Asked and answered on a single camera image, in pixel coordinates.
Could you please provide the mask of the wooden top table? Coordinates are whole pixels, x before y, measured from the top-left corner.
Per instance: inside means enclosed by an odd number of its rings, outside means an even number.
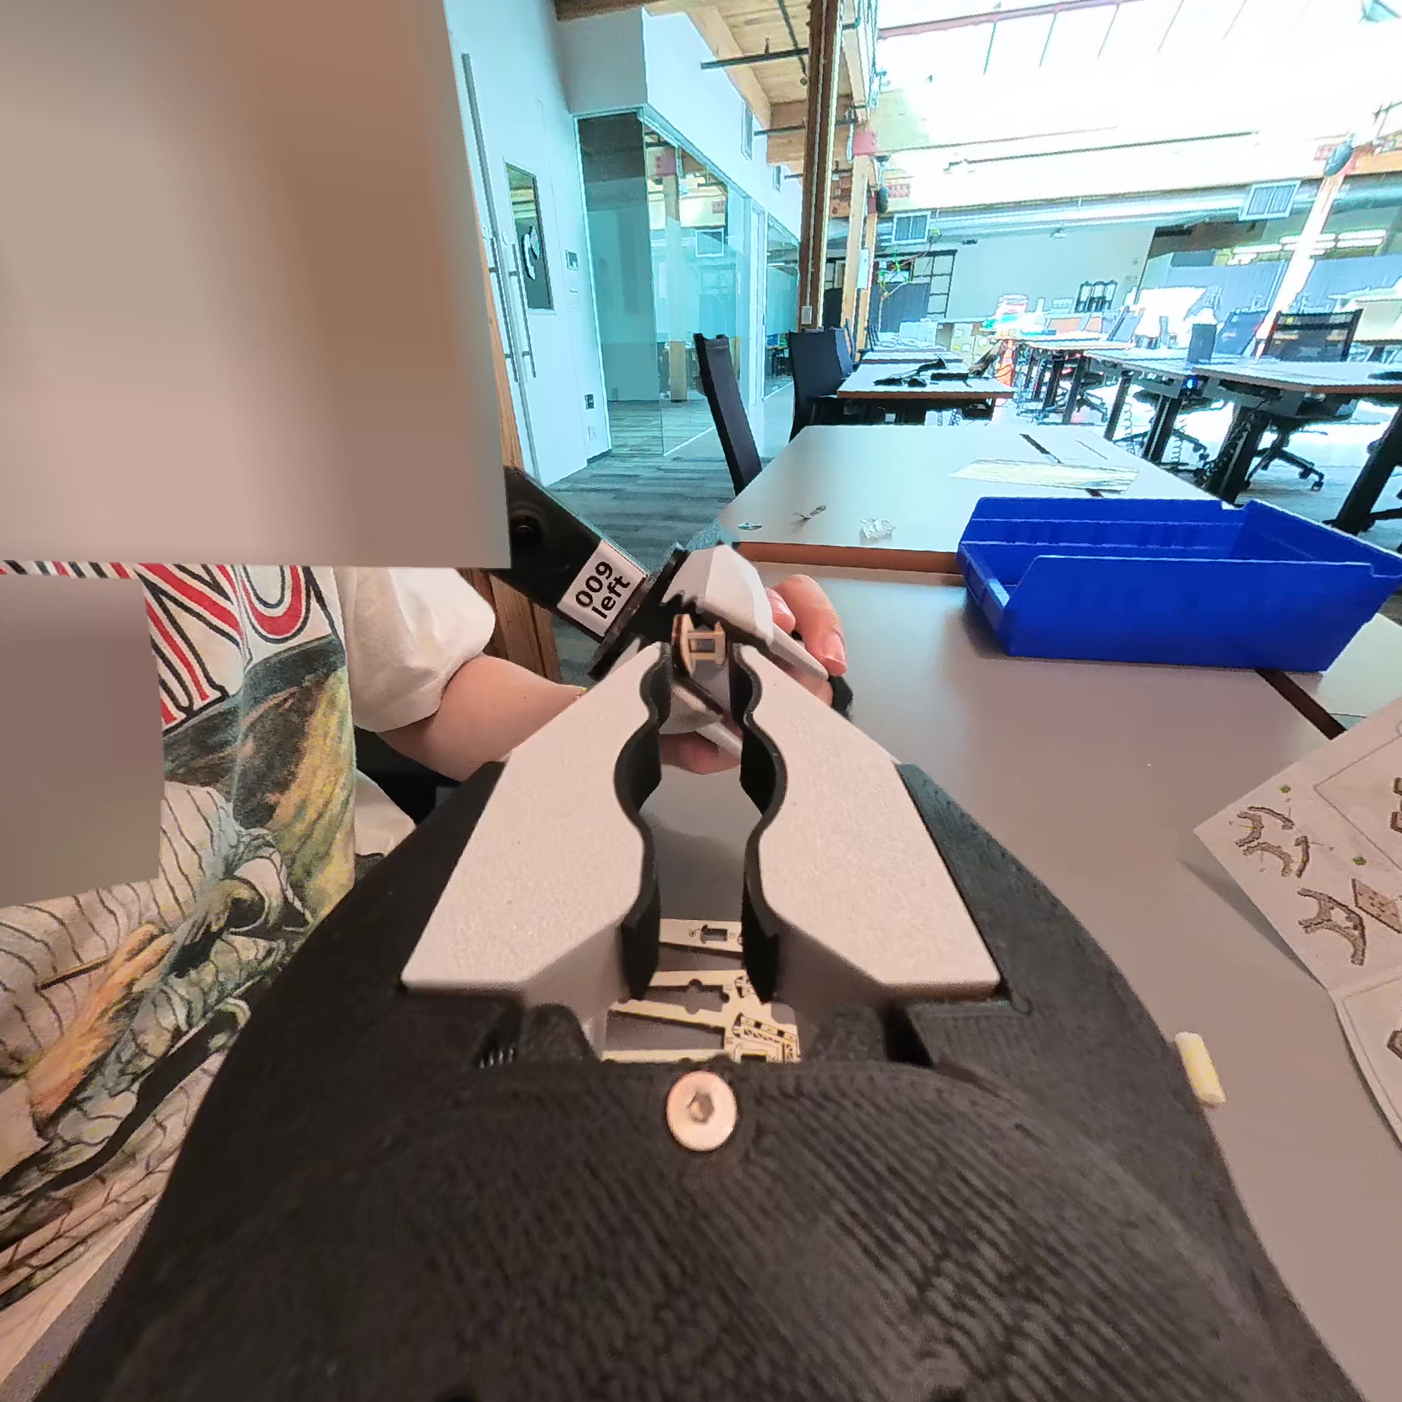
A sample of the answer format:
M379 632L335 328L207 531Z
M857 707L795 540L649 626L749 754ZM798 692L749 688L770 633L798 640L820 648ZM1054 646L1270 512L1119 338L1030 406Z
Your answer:
M845 406L889 414L896 424L921 424L927 414L957 414L989 418L1013 389L995 377L977 377L963 366L935 369L932 362L861 362L836 389Z

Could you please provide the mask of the long dark-legged table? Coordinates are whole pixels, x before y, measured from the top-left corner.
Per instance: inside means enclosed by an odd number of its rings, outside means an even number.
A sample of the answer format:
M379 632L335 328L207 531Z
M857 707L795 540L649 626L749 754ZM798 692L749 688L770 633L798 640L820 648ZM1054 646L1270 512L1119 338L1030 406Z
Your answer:
M1245 484L1267 427L1276 418L1320 418L1351 402L1375 402L1394 411L1391 424L1370 449L1357 480L1344 499L1328 527L1360 537L1379 521L1400 521L1402 509L1381 509L1379 499L1402 464L1402 377L1397 369L1370 362L1282 362L1282 361L1211 361L1188 362L1172 350L1114 355L1107 349L1088 350L1089 362L1114 366L1126 387L1141 387L1164 399L1150 430L1150 456L1157 459L1188 389L1201 389L1214 402L1228 402L1235 418L1225 443L1204 480L1204 492L1222 503L1235 503Z

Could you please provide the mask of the wooden pillar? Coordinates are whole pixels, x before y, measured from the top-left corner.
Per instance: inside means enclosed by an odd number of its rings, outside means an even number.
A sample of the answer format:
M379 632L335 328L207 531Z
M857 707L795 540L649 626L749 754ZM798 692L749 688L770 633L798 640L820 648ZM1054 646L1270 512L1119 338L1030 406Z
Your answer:
M809 3L798 240L798 331L815 331L821 325L842 25L842 0Z

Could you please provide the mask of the stack of papers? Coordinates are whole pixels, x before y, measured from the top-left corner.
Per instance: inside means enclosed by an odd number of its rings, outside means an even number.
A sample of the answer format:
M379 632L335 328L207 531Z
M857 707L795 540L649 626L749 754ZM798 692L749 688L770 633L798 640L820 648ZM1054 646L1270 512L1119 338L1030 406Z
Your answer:
M1076 464L1021 464L1021 459L976 459L957 470L952 477L982 480L982 484L1008 484L1008 486L1036 486L1036 490L1069 490L1094 496L1119 496L1129 492L1136 480L1136 470L1119 465L1076 465Z

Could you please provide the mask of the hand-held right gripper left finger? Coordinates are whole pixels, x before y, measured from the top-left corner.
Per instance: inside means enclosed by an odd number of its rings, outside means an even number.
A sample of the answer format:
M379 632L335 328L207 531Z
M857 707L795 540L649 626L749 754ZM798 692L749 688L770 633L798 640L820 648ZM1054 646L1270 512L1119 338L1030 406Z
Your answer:
M569 1009L605 1050L609 1009L661 961L653 795L671 654L643 646L503 764L413 950L413 994Z

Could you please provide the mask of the white assembly instruction sheet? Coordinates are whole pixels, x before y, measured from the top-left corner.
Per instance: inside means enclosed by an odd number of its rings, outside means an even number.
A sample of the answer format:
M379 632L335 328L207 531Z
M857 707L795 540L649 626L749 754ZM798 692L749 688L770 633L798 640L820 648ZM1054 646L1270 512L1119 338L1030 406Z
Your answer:
M1197 829L1328 994L1402 1135L1402 705L1394 702Z

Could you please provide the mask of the cream wax stick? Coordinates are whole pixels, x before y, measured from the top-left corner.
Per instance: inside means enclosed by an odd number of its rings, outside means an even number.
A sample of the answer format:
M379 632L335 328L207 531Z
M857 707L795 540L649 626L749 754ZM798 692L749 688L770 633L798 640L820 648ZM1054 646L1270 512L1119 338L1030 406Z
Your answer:
M1222 1109L1225 1104L1225 1087L1216 1075L1214 1059L1207 1053L1207 1042L1197 1032L1179 1032L1172 1037L1172 1047L1182 1059L1182 1069L1188 1078L1189 1094L1201 1109Z

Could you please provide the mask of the person's left hand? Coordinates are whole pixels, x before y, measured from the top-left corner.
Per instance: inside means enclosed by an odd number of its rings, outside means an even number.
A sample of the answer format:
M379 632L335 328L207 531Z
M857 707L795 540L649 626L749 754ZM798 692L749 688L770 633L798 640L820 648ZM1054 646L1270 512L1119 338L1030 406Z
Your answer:
M851 715L851 688L845 680L848 651L842 618L820 581L809 574L786 574L765 586L770 611L777 633L795 636L809 657L826 667L826 680L803 679L795 670L790 674L802 680L821 705L836 711L842 720ZM740 766L740 754L720 748L697 732L689 733L664 733L661 736L664 766L684 769L693 776L721 776Z

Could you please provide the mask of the wooden sheet with slot cutouts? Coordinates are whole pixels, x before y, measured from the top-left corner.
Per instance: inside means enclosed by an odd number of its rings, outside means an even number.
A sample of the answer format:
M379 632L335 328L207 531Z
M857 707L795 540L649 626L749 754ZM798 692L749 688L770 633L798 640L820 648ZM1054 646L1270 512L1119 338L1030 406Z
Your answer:
M609 1009L605 1060L700 1063L721 1056L795 1063L792 1014L756 998L740 923L664 919L661 966L640 998Z

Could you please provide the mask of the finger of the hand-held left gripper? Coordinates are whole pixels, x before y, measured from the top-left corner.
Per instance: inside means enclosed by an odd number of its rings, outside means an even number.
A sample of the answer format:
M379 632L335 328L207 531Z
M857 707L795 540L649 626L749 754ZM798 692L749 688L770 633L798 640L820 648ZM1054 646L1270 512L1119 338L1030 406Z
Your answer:
M668 764L740 764L740 757L740 729L706 698L674 685L668 711Z
M759 571L730 545L686 551L665 586L665 605L720 621L802 679L829 680L829 670L776 626Z

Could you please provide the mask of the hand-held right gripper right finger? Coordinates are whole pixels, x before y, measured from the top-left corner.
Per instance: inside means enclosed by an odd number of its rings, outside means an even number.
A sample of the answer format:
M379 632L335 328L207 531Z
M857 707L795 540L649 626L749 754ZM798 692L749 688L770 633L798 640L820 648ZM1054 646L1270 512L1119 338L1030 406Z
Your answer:
M742 858L753 994L802 1039L842 1009L988 1003L1001 973L920 811L904 766L759 648L730 648L740 783L756 811Z

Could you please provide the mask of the glass partition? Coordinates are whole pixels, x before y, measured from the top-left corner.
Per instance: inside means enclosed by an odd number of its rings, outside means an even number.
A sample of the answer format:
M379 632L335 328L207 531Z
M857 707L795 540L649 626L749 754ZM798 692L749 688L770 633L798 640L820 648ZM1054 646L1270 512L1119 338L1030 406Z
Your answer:
M609 456L664 459L712 430L696 336L749 411L790 389L798 240L644 113L580 116L577 146Z

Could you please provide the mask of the grey table with wooden edge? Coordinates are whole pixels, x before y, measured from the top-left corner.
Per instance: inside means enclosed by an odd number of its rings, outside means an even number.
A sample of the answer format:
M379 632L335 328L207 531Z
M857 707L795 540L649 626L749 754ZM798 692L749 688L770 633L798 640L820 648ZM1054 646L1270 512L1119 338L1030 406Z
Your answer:
M721 509L720 534L770 567L957 574L957 545L982 499L1083 502L1045 484L961 477L983 459L1044 464L1036 449L1129 470L1129 502L1204 499L1089 427L806 427Z

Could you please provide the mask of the grey desk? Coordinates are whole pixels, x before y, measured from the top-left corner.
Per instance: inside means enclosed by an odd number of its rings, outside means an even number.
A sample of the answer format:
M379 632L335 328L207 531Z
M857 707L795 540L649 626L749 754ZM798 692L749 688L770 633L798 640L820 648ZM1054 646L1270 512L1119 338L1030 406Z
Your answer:
M1166 1039L1204 1039L1254 1231L1356 1387L1400 1400L1400 1143L1328 994L1197 839L1322 733L1248 671L1004 657L952 579L809 574L855 723L1054 891Z

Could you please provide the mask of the blue storage bin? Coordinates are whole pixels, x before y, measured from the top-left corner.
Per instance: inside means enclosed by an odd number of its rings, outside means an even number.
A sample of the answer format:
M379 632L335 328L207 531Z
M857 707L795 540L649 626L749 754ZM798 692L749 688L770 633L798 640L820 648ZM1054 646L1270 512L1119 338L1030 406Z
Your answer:
M1400 555L1270 503L982 499L957 562L1010 657L1320 674Z

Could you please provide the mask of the person's left forearm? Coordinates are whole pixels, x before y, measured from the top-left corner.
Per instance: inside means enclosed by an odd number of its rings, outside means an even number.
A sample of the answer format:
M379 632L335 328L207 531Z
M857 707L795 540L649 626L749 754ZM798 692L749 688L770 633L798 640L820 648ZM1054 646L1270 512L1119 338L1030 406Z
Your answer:
M482 764L506 761L583 692L519 662L477 657L456 670L426 720L376 736L449 780L468 780Z

